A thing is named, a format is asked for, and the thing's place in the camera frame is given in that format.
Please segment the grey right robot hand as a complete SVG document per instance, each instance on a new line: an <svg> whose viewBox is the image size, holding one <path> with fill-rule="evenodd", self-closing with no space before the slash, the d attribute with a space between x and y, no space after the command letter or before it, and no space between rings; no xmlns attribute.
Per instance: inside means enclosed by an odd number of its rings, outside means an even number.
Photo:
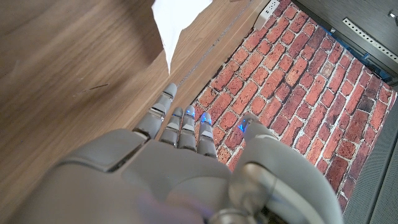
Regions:
<svg viewBox="0 0 398 224"><path fill-rule="evenodd" d="M10 223L341 223L324 175L257 117L230 170L217 158L211 116L170 107L169 84L132 130L117 129L59 160Z"/></svg>

